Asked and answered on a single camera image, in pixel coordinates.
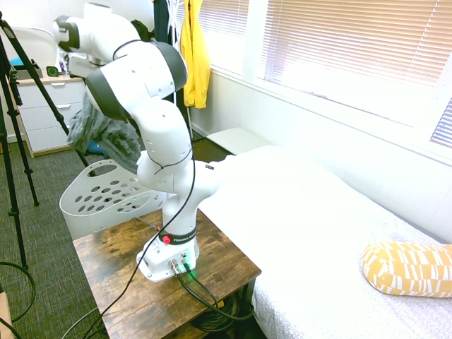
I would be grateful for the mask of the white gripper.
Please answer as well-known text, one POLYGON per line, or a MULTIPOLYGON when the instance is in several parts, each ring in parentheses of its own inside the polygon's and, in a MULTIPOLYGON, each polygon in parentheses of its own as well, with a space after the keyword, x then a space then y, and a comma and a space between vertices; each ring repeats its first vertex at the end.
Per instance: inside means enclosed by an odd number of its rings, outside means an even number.
POLYGON ((72 76, 86 78, 95 69, 105 65, 105 62, 89 54, 70 52, 69 71, 72 76))

